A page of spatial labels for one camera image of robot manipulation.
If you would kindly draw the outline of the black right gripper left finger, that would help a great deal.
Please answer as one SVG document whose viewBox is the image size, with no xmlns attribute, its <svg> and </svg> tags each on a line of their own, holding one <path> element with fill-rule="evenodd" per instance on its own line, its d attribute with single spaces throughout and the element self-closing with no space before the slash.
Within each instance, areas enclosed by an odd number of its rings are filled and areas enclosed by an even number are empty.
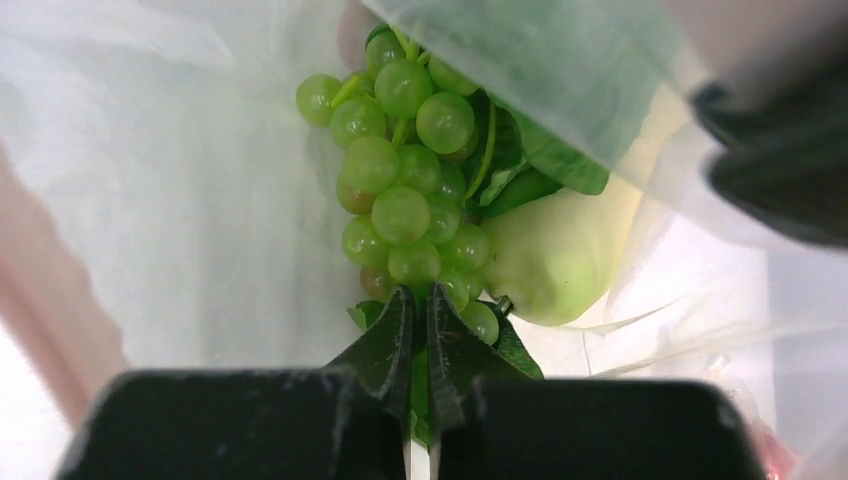
<svg viewBox="0 0 848 480">
<path fill-rule="evenodd" d="M 406 479 L 416 302 L 319 368 L 144 369 L 99 394 L 60 479 Z"/>
</svg>

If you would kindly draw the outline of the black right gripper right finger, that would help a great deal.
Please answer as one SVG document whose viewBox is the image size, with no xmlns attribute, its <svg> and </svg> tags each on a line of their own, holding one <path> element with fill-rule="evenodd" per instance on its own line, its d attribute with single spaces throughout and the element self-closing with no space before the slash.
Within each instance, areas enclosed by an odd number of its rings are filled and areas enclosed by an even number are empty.
<svg viewBox="0 0 848 480">
<path fill-rule="evenodd" d="M 704 382 L 533 380 L 426 302 L 434 479 L 762 479 L 738 410 Z"/>
</svg>

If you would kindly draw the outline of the clear zip top bag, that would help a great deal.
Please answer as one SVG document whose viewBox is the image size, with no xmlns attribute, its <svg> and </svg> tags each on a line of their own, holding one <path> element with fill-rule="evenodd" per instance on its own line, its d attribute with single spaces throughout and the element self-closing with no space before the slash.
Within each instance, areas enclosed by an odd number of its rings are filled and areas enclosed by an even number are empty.
<svg viewBox="0 0 848 480">
<path fill-rule="evenodd" d="M 614 169 L 634 215 L 578 320 L 514 326 L 552 377 L 698 378 L 789 479 L 847 475 L 847 258 L 709 193 L 662 1 L 5 1 L 3 292 L 68 415 L 127 366 L 311 365 L 354 337 L 341 155 L 295 112 L 397 23 Z"/>
</svg>

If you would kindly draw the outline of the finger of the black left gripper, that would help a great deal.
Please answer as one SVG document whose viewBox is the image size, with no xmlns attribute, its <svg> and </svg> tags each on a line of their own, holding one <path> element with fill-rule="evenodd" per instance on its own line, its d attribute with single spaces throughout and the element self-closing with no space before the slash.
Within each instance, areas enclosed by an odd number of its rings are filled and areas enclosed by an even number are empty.
<svg viewBox="0 0 848 480">
<path fill-rule="evenodd" d="M 711 190 L 793 241 L 847 248 L 847 55 L 791 55 L 716 78 L 690 98 L 722 145 Z"/>
</svg>

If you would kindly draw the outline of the green fake grapes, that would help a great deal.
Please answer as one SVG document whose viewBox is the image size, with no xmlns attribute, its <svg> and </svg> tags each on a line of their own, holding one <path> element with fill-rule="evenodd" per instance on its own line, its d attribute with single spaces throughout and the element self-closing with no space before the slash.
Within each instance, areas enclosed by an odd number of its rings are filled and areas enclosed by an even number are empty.
<svg viewBox="0 0 848 480">
<path fill-rule="evenodd" d="M 388 24 L 369 32 L 364 60 L 345 79 L 311 75 L 295 93 L 304 120 L 345 153 L 336 181 L 351 216 L 342 246 L 367 293 L 351 319 L 368 329 L 395 287 L 422 299 L 436 281 L 479 339 L 541 378 L 507 315 L 481 298 L 506 294 L 487 270 L 494 223 L 558 193 L 597 199 L 608 172 Z"/>
</svg>

